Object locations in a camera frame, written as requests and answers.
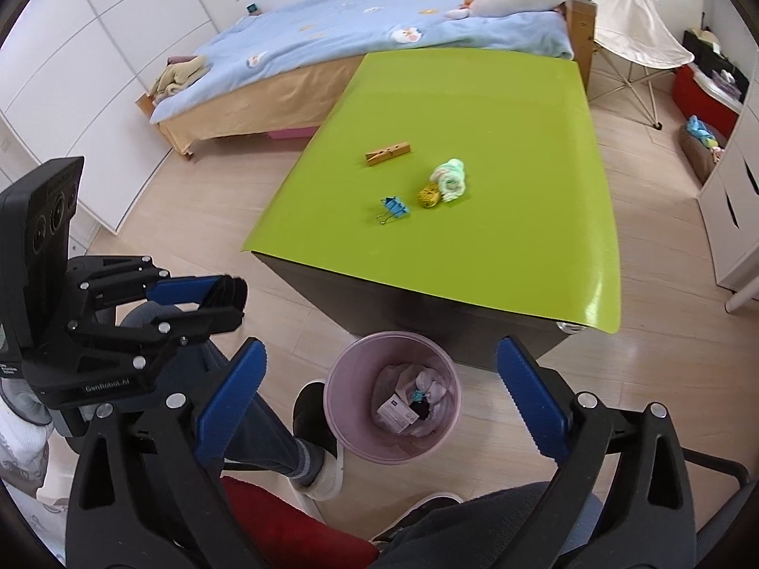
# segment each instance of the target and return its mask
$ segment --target camera lens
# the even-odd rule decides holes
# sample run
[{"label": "camera lens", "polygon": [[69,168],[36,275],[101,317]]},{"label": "camera lens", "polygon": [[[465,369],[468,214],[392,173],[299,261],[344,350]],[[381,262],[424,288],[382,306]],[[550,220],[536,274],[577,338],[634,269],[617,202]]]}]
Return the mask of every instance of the camera lens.
[{"label": "camera lens", "polygon": [[37,218],[37,225],[34,228],[34,237],[32,238],[32,248],[35,254],[41,250],[43,243],[45,243],[45,234],[47,225],[44,216]]},{"label": "camera lens", "polygon": [[63,213],[66,211],[66,201],[63,198],[63,193],[58,195],[58,199],[56,199],[56,204],[53,206],[52,214],[50,214],[50,230],[51,232],[56,232],[58,230],[58,227],[61,226],[61,223],[63,222]]}]

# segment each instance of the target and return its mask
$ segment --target black and white shoe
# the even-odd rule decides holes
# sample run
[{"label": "black and white shoe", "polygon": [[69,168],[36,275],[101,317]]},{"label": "black and white shoe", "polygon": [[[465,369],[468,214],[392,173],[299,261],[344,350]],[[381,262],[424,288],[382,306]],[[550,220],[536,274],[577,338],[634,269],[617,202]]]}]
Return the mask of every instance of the black and white shoe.
[{"label": "black and white shoe", "polygon": [[422,498],[420,502],[416,503],[400,518],[374,537],[371,542],[378,546],[386,545],[394,540],[401,530],[414,526],[435,511],[435,509],[454,507],[460,505],[462,502],[464,502],[462,498],[453,492],[436,492],[435,494],[431,494],[426,498]]},{"label": "black and white shoe", "polygon": [[311,381],[297,395],[292,412],[292,432],[296,439],[303,439],[324,449],[324,465],[310,486],[295,482],[295,492],[314,501],[329,501],[342,488],[343,449],[329,429],[324,416],[323,379]]}]

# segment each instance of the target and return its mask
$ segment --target wooden clothespin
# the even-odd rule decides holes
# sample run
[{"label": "wooden clothespin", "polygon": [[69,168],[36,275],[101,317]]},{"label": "wooden clothespin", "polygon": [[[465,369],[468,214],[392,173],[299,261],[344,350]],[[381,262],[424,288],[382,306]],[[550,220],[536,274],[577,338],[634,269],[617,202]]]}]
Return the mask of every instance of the wooden clothespin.
[{"label": "wooden clothespin", "polygon": [[411,143],[398,143],[395,146],[383,147],[382,149],[376,149],[370,151],[367,154],[367,165],[374,166],[380,162],[395,158],[396,156],[402,156],[411,151]]}]

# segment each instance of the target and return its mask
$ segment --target sock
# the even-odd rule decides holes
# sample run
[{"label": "sock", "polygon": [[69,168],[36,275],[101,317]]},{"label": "sock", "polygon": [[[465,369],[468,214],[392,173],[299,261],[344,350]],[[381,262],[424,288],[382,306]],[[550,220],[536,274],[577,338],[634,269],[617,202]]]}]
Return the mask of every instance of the sock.
[{"label": "sock", "polygon": [[310,486],[324,466],[324,449],[309,441],[295,439],[300,462],[294,473],[288,475],[299,486]]}]

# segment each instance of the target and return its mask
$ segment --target blue bedspread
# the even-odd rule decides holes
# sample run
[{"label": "blue bedspread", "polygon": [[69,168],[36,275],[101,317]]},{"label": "blue bedspread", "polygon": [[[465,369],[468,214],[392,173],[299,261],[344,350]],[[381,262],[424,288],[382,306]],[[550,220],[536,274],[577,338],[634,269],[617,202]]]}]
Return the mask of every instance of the blue bedspread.
[{"label": "blue bedspread", "polygon": [[463,0],[308,0],[244,18],[197,50],[212,65],[202,79],[156,107],[163,121],[268,77],[341,57],[419,47],[483,47],[572,58],[557,12],[452,21]]}]

